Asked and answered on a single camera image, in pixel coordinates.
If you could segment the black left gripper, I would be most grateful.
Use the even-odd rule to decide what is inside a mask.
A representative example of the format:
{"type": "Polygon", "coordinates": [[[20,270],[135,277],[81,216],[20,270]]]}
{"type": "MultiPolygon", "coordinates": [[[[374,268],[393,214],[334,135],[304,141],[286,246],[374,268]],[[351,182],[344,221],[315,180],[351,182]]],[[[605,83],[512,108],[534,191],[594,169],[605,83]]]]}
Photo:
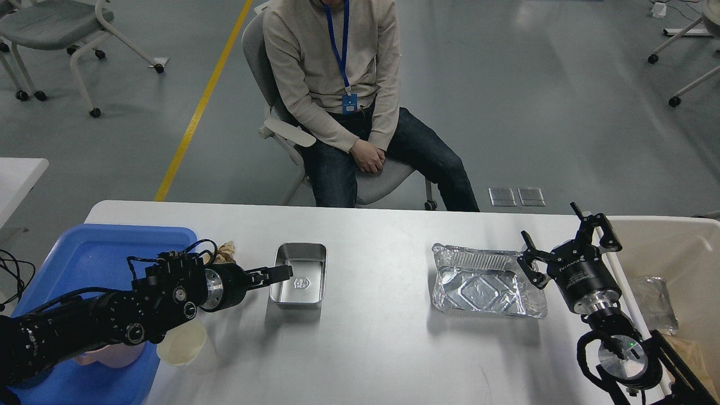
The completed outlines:
{"type": "Polygon", "coordinates": [[[205,268],[208,296],[200,308],[208,313],[239,305],[248,290],[285,282],[293,276],[291,265],[242,269],[234,263],[213,264],[205,268]]]}

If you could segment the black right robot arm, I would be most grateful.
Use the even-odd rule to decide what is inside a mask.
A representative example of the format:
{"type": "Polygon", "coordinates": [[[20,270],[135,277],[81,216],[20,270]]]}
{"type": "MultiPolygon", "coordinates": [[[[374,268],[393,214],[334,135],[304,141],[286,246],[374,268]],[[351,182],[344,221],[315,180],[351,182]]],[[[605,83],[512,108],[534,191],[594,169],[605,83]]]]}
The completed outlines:
{"type": "Polygon", "coordinates": [[[628,397],[645,402],[646,391],[669,372],[674,380],[660,404],[715,404],[709,389],[667,339],[656,329],[643,338],[623,312],[622,288],[602,259],[623,248],[607,216],[581,211],[575,202],[570,206],[579,219],[574,238],[542,251],[522,231],[525,248],[517,263],[536,288],[555,282],[568,310],[589,326],[577,343],[576,359],[584,377],[615,404],[627,404],[628,397]]]}

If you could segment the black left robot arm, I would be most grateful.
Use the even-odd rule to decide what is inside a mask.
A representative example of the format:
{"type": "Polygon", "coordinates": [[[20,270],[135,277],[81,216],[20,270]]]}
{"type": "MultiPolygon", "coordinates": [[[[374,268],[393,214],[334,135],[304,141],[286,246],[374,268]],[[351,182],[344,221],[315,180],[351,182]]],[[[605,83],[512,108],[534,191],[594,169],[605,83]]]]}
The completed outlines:
{"type": "Polygon", "coordinates": [[[31,379],[82,352],[109,344],[160,343],[167,331],[239,305],[249,290],[285,282],[290,265],[244,270],[218,263],[219,249],[161,252],[130,290],[85,287],[64,293],[21,316],[2,316],[2,403],[19,404],[10,385],[31,379]]]}

